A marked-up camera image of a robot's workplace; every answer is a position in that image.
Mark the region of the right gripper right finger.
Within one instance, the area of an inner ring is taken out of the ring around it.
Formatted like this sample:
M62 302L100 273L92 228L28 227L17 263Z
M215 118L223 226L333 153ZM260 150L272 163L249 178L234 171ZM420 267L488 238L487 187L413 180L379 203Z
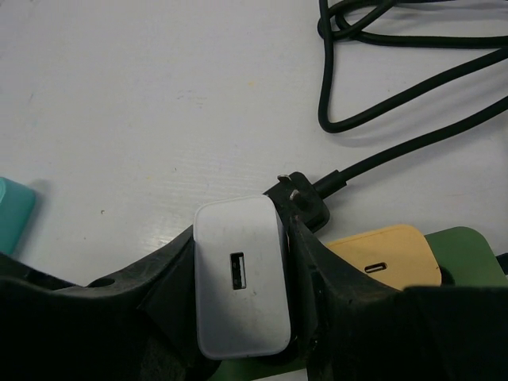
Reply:
M507 289L386 286L287 223L298 349L311 380L504 380Z

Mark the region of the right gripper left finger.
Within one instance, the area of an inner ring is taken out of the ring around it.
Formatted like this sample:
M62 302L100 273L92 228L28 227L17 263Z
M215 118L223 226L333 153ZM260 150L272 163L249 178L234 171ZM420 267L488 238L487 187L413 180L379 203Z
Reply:
M1 258L4 380L206 380L190 229L82 287Z

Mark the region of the small orange plug adapter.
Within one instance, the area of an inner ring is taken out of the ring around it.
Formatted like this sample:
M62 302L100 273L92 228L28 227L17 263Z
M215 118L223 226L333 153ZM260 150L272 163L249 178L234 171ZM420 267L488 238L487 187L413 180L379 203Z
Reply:
M441 285L441 270L425 236L410 225L392 225L325 245L365 275L396 290Z

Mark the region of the white charger plug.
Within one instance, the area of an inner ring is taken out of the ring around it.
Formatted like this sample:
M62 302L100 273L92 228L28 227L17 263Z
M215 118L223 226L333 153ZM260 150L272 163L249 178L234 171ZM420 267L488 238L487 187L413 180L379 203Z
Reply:
M287 235L274 202L251 195L194 216L198 346L211 360L272 356L291 341Z

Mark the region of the green power strip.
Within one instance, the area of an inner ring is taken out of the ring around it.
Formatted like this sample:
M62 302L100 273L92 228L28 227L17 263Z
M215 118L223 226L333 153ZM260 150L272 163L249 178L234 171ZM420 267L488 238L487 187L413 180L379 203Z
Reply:
M457 286L507 285L506 276L485 237L468 227L454 227L424 236L437 262ZM212 380L306 380L304 363L264 364L258 359L228 360Z

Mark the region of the teal triangular power strip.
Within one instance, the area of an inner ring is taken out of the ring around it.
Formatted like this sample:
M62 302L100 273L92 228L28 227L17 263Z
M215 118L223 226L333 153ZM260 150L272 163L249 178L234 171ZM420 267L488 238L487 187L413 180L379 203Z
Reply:
M1 253L12 256L36 203L34 190L1 177Z

